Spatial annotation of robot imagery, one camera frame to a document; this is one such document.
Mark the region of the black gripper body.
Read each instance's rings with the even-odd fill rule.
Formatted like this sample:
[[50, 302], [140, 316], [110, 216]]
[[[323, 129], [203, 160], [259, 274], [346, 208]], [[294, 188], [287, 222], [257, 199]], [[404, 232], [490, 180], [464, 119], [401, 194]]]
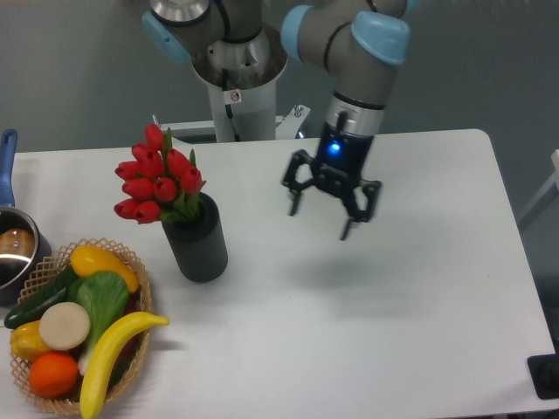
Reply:
[[362, 180], [362, 168], [373, 140], [373, 136], [338, 132], [325, 123], [312, 162], [316, 188], [343, 201], [354, 202], [355, 189]]

